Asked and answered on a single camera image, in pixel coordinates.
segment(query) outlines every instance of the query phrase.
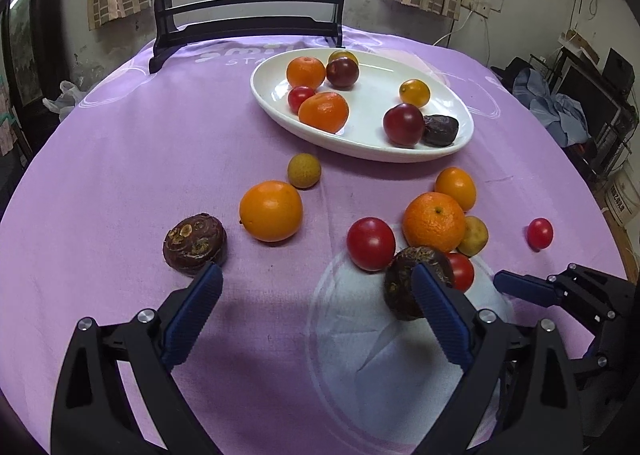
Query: screw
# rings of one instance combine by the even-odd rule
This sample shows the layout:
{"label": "screw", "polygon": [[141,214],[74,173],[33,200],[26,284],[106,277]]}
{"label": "screw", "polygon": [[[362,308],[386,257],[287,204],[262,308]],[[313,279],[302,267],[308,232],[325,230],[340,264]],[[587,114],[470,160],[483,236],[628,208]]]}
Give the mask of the screw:
{"label": "screw", "polygon": [[82,318],[78,322],[78,328],[80,330],[89,330],[91,328],[91,325],[93,324],[94,324],[94,321],[91,318]]}
{"label": "screw", "polygon": [[498,316],[495,315],[495,312],[489,309],[482,309],[481,311],[479,311],[478,317],[484,323],[493,323],[498,319]]}
{"label": "screw", "polygon": [[554,330],[556,330],[556,324],[553,323],[553,321],[544,318],[543,320],[540,320],[540,326],[545,329],[547,332],[552,332]]}
{"label": "screw", "polygon": [[138,313],[138,321],[140,323],[149,323],[156,317],[156,312],[153,309],[144,309]]}

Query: red tomato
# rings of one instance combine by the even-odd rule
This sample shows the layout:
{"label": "red tomato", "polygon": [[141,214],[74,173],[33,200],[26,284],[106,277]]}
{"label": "red tomato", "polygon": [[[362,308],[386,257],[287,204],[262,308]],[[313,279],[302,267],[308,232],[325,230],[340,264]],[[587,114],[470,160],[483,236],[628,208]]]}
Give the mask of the red tomato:
{"label": "red tomato", "polygon": [[527,228],[527,244],[532,249],[546,249],[554,239],[554,228],[546,218],[536,218]]}
{"label": "red tomato", "polygon": [[384,220],[361,218],[347,233],[347,250],[353,263],[364,271],[382,271],[394,259],[396,238]]}
{"label": "red tomato", "polygon": [[290,91],[287,101],[291,107],[291,112],[298,115],[300,105],[308,98],[316,95],[316,91],[308,86],[296,86],[296,88]]}
{"label": "red tomato", "polygon": [[453,287],[459,291],[466,292],[471,287],[476,276],[474,264],[461,253],[447,253],[447,258],[449,258],[449,263],[453,269]]}

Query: blue cloth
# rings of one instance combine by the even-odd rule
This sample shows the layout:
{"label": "blue cloth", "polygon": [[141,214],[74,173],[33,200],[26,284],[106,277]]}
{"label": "blue cloth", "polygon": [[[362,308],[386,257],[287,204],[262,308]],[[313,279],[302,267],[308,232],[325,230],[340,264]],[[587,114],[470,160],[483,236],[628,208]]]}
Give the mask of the blue cloth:
{"label": "blue cloth", "polygon": [[537,70],[524,69],[518,74],[513,82],[513,96],[536,116],[561,148],[590,138],[580,102],[564,94],[552,96]]}

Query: white plastic bag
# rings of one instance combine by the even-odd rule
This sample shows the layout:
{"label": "white plastic bag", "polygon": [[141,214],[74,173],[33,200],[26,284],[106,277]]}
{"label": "white plastic bag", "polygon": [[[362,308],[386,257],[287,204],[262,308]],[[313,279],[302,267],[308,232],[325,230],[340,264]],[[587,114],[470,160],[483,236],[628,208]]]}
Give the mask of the white plastic bag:
{"label": "white plastic bag", "polygon": [[62,92],[58,99],[50,101],[50,99],[43,99],[42,103],[54,114],[60,115],[60,122],[71,113],[84,96],[88,92],[83,92],[77,86],[69,81],[63,81],[60,83],[60,91]]}

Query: white bucket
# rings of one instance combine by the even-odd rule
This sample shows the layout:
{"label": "white bucket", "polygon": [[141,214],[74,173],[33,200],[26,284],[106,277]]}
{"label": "white bucket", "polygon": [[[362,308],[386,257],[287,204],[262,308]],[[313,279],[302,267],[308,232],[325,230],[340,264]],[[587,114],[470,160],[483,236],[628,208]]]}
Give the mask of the white bucket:
{"label": "white bucket", "polygon": [[640,212],[639,183],[633,168],[625,161],[607,183],[605,200],[620,226],[625,227]]}

